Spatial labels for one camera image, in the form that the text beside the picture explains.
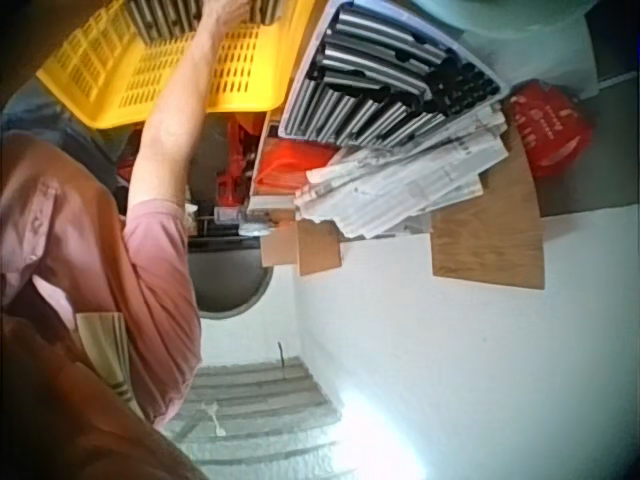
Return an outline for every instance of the yellow basket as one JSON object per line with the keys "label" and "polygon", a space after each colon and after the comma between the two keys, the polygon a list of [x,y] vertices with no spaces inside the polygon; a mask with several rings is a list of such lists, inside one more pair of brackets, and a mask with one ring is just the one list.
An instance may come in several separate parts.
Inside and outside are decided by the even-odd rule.
{"label": "yellow basket", "polygon": [[[227,34],[213,71],[209,112],[262,112],[285,98],[314,0],[285,0],[271,26]],[[145,46],[123,0],[98,11],[38,71],[38,78],[86,125],[144,121],[193,34]]]}

